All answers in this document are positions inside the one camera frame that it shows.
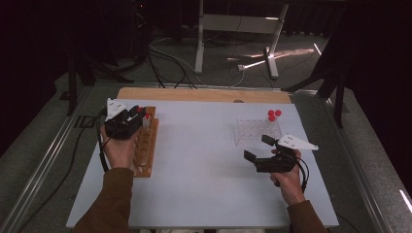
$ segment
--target dark curtain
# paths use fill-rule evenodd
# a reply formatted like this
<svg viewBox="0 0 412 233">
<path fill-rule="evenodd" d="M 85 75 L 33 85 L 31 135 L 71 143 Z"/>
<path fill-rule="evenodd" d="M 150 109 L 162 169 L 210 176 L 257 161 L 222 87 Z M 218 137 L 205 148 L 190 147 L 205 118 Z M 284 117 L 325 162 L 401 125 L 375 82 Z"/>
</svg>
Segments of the dark curtain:
<svg viewBox="0 0 412 233">
<path fill-rule="evenodd" d="M 354 91 L 409 193 L 411 9 L 406 1 L 350 2 L 312 73 L 349 67 L 346 86 Z"/>
<path fill-rule="evenodd" d="M 66 51 L 114 61 L 94 0 L 2 1 L 0 40 L 0 154 L 55 94 L 54 81 L 67 72 Z"/>
</svg>

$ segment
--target table surface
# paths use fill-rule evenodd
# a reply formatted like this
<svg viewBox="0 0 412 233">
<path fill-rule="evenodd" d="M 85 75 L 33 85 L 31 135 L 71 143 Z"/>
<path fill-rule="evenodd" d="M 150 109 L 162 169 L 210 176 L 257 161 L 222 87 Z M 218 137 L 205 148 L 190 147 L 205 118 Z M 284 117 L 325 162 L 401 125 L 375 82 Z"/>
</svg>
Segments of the table surface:
<svg viewBox="0 0 412 233">
<path fill-rule="evenodd" d="M 267 174 L 257 173 L 253 164 L 243 158 L 244 148 L 234 145 L 233 131 L 228 127 L 237 116 L 255 118 L 266 114 L 267 108 L 278 108 L 284 112 L 279 118 L 281 128 L 307 140 L 287 93 L 126 87 L 120 90 L 118 97 L 129 107 L 156 105 L 159 118 L 153 175 L 134 180 L 131 228 L 276 228 L 289 225 L 286 204 L 279 189 Z M 245 103 L 233 104 L 233 101 Z M 215 114 L 205 114 L 206 109 Z M 179 113 L 190 117 L 180 120 Z M 186 142 L 184 147 L 176 147 L 182 142 Z M 266 151 L 270 156 L 270 148 L 264 144 L 252 146 L 250 150 Z M 312 151 L 303 151 L 302 158 L 311 174 L 307 198 L 325 225 L 337 225 Z M 102 175 L 96 148 L 69 216 L 68 227 L 74 226 L 98 195 Z"/>
</svg>

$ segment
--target dark background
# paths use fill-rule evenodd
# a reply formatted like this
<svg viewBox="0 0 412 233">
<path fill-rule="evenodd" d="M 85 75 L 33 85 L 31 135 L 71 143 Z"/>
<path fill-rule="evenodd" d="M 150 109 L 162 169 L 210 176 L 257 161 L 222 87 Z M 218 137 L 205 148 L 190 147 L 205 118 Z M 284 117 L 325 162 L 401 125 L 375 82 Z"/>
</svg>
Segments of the dark background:
<svg viewBox="0 0 412 233">
<path fill-rule="evenodd" d="M 131 36 L 131 32 L 111 28 L 129 21 L 127 15 L 121 14 L 127 5 L 125 1 L 113 5 L 95 0 L 2 1 L 0 75 L 5 111 L 0 119 L 0 154 L 55 94 L 53 82 L 67 72 L 68 50 L 80 50 L 107 63 L 116 62 L 116 56 L 124 53 L 117 35 Z M 107 12 L 105 6 L 119 8 Z M 289 35 L 313 33 L 330 37 L 314 74 L 342 60 L 347 64 L 346 86 L 355 92 L 409 192 L 411 7 L 406 1 L 349 1 L 346 11 L 341 6 L 291 5 L 284 25 L 284 33 Z M 230 8 L 233 14 L 250 16 L 270 15 L 279 9 L 260 4 Z M 205 4 L 207 13 L 226 11 L 226 2 Z M 182 24 L 197 23 L 198 5 L 189 0 L 155 0 L 145 13 L 150 23 L 179 40 L 186 36 Z"/>
</svg>

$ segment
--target wooden board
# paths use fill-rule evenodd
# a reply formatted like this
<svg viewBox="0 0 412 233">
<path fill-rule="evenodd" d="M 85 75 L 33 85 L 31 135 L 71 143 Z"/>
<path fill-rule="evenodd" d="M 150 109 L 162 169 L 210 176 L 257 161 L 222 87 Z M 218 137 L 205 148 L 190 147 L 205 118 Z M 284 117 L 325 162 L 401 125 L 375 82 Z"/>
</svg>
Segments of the wooden board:
<svg viewBox="0 0 412 233">
<path fill-rule="evenodd" d="M 151 120 L 149 129 L 142 127 L 140 131 L 133 161 L 135 178 L 149 178 L 152 175 L 158 118 L 155 118 L 155 107 L 146 107 L 146 114 L 149 114 L 153 120 Z"/>
<path fill-rule="evenodd" d="M 124 87 L 119 91 L 118 98 L 273 104 L 291 103 L 291 98 L 287 92 L 280 90 L 262 91 Z"/>
</svg>

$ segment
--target white stand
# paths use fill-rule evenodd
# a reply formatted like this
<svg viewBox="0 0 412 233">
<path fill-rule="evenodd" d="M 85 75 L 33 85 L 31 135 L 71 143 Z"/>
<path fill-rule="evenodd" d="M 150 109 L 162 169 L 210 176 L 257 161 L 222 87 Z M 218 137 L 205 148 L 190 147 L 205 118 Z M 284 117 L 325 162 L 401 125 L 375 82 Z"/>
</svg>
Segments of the white stand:
<svg viewBox="0 0 412 233">
<path fill-rule="evenodd" d="M 288 4 L 283 5 L 279 18 L 264 18 L 264 17 L 239 17 L 239 16 L 221 16 L 221 15 L 205 15 L 203 14 L 203 0 L 199 4 L 199 36 L 197 41 L 196 62 L 194 72 L 197 75 L 202 74 L 203 67 L 203 30 L 220 30 L 220 31 L 240 31 L 273 34 L 273 41 L 270 48 L 265 49 L 266 62 L 269 67 L 270 77 L 277 79 L 279 77 L 278 69 L 276 68 L 274 51 L 282 32 L 283 23 Z"/>
</svg>

